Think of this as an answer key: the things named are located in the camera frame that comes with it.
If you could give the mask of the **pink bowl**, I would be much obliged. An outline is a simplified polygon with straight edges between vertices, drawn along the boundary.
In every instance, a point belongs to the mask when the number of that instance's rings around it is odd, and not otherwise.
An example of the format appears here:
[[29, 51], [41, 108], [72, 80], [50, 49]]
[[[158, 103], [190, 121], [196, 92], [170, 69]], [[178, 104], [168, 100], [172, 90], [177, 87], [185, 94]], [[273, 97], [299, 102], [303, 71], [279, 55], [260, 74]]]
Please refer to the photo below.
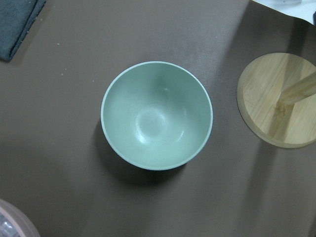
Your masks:
[[0, 200], [0, 219], [6, 218], [16, 229], [15, 237], [40, 237], [40, 234], [30, 219], [3, 199]]

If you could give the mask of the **wooden cup tree stand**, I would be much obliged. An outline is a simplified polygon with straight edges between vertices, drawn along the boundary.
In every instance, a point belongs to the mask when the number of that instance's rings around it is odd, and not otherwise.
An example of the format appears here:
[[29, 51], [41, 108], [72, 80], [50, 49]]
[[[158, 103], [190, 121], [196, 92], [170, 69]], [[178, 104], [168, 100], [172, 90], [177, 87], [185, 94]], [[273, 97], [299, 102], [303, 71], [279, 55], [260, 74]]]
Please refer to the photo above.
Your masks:
[[239, 78], [237, 104], [247, 126], [274, 146], [300, 148], [316, 141], [316, 67], [300, 56], [254, 59]]

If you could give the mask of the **grey folded cloth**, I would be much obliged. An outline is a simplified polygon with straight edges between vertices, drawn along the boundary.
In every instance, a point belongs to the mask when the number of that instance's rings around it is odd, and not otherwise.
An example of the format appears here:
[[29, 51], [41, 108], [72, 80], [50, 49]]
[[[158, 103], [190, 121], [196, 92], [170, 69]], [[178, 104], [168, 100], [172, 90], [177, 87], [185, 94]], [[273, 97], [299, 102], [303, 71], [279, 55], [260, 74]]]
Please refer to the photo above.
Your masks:
[[44, 0], [2, 0], [0, 2], [0, 59], [9, 62], [41, 12]]

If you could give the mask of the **mint green bowl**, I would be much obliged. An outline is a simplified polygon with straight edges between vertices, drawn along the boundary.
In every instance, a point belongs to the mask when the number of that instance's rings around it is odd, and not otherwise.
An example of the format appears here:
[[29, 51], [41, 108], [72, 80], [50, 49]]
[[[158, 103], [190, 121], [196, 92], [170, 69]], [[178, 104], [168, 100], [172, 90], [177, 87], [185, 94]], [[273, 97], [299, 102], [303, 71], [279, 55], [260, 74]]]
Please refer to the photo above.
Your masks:
[[107, 142], [124, 161], [147, 170], [170, 170], [204, 148], [213, 108], [191, 72], [150, 61], [126, 69], [111, 82], [100, 120]]

